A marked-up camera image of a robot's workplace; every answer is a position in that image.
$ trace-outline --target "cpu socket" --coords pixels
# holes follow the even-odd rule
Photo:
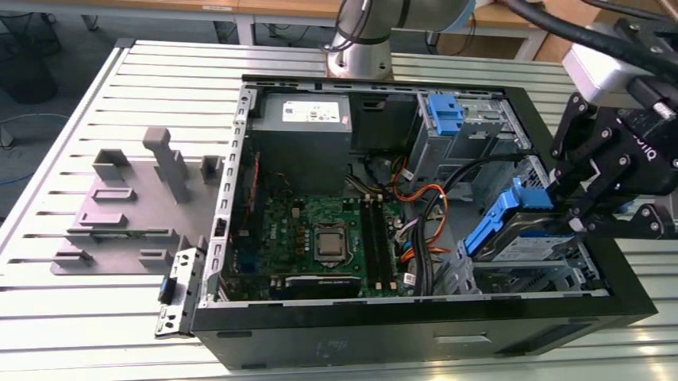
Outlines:
[[[316,261],[326,267],[335,267],[347,259],[347,227],[342,223],[315,225]]]

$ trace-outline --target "motherboard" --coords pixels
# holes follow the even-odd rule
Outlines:
[[[380,198],[268,198],[259,249],[239,251],[239,272],[224,280],[228,300],[404,294],[392,243],[402,214]]]

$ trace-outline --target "green circuit board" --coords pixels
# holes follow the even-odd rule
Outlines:
[[[396,202],[383,203],[383,217],[388,236],[394,223],[402,217]],[[322,227],[346,232],[346,259],[331,267],[315,257]],[[396,290],[370,287],[367,263],[363,250],[360,199],[279,196],[266,200],[263,218],[263,241],[255,258],[256,270],[239,279],[235,287],[242,300],[267,300],[271,279],[294,275],[347,275],[362,280],[360,297],[387,297],[404,294]],[[392,273],[396,273],[392,240],[388,240],[388,257]]]

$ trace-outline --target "metal bracket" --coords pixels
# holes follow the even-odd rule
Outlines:
[[[204,268],[204,251],[190,248],[178,252],[172,270],[162,282],[160,316],[156,339],[192,337],[191,324],[198,304],[198,292]]]

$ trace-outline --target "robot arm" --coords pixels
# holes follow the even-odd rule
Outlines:
[[[339,78],[384,79],[391,75],[392,28],[448,32],[463,26],[475,0],[343,0],[327,68]]]

